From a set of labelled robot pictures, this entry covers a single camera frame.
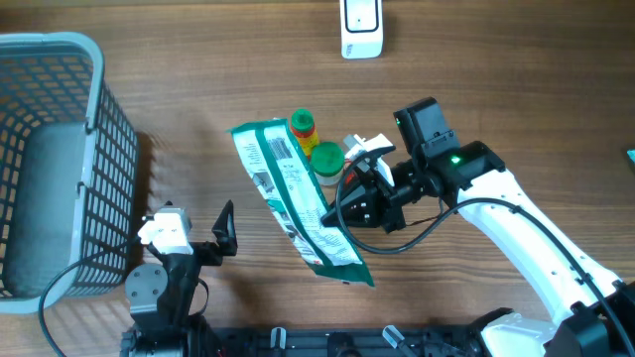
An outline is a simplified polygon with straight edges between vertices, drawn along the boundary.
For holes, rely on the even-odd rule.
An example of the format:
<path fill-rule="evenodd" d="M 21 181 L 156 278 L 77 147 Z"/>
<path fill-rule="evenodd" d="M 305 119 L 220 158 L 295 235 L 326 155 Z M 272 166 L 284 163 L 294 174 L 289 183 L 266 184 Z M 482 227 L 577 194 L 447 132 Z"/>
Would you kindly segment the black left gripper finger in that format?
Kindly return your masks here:
<path fill-rule="evenodd" d="M 168 206 L 173 206 L 173 205 L 174 204 L 170 200 L 168 200 L 168 201 L 165 202 L 165 204 L 161 208 L 168 207 Z M 151 214 L 144 215 L 142 217 L 142 222 L 153 221 L 154 219 L 155 219 L 154 218 L 154 213 L 151 213 Z"/>
<path fill-rule="evenodd" d="M 234 204 L 228 200 L 211 229 L 218 244 L 236 244 Z"/>

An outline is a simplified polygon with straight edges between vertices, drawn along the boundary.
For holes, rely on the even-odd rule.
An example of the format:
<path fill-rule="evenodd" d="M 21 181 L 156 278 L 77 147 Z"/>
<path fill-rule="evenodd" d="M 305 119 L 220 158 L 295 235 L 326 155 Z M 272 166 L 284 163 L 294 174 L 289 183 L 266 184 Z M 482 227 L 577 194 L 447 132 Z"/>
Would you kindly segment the green lid jar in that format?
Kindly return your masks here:
<path fill-rule="evenodd" d="M 334 142 L 323 142 L 314 147 L 311 155 L 311 169 L 321 185 L 339 182 L 344 167 L 344 153 Z"/>

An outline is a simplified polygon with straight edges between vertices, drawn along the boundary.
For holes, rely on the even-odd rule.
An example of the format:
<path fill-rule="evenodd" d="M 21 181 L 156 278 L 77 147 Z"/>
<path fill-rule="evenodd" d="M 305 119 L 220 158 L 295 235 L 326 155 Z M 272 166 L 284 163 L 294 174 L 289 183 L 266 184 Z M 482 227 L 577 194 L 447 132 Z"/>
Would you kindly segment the green glove package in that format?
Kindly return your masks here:
<path fill-rule="evenodd" d="M 247 175 L 308 267 L 320 277 L 372 287 L 358 250 L 340 228 L 321 223 L 327 202 L 288 121 L 249 122 L 229 133 Z"/>

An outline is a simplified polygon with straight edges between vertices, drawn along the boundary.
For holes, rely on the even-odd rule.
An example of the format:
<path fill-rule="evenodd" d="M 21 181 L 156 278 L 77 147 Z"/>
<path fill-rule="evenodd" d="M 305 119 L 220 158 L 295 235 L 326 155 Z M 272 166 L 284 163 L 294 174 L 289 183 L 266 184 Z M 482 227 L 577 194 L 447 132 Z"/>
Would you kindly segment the red sauce bottle green cap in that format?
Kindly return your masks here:
<path fill-rule="evenodd" d="M 305 108 L 296 110 L 291 117 L 291 130 L 309 159 L 314 148 L 320 143 L 312 112 Z"/>

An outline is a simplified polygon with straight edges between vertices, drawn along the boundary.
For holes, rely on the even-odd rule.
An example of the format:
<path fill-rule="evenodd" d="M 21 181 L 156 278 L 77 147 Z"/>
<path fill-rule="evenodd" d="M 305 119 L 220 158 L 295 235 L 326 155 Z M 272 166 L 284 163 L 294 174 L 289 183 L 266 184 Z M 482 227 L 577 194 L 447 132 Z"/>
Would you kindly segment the teal wipes packet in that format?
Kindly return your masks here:
<path fill-rule="evenodd" d="M 629 163 L 629 167 L 632 172 L 635 171 L 635 150 L 634 149 L 626 149 L 625 155 Z"/>

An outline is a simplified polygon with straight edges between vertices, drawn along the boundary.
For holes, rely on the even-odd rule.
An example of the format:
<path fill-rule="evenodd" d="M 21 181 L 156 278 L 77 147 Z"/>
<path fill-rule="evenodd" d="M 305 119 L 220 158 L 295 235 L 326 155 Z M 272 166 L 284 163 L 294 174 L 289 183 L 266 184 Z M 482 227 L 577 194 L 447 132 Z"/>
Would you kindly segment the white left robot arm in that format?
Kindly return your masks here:
<path fill-rule="evenodd" d="M 199 277 L 204 266 L 218 267 L 237 253 L 234 205 L 227 201 L 211 228 L 213 242 L 190 242 L 187 211 L 166 202 L 143 218 L 141 243 L 159 262 L 136 267 L 125 281 L 133 326 L 122 334 L 122 356 L 224 356 L 220 338 L 201 308 L 191 312 L 197 287 L 209 290 Z"/>

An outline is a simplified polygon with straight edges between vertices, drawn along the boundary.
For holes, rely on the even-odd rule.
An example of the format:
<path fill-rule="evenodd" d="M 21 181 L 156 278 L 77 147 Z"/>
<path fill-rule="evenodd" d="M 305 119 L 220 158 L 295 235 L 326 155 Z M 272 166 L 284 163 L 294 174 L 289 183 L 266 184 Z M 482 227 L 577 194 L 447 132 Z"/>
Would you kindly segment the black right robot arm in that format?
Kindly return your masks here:
<path fill-rule="evenodd" d="M 405 356 L 630 356 L 634 287 L 595 262 L 544 214 L 505 163 L 484 143 L 461 144 L 438 102 L 427 97 L 398 110 L 407 161 L 388 167 L 385 139 L 359 141 L 337 185 L 323 225 L 386 232 L 406 225 L 405 205 L 429 196 L 440 213 L 431 234 L 459 215 L 486 235 L 538 295 L 548 318 L 528 319 L 501 307 L 469 324 L 425 328 L 410 346 L 394 326 L 386 342 Z"/>

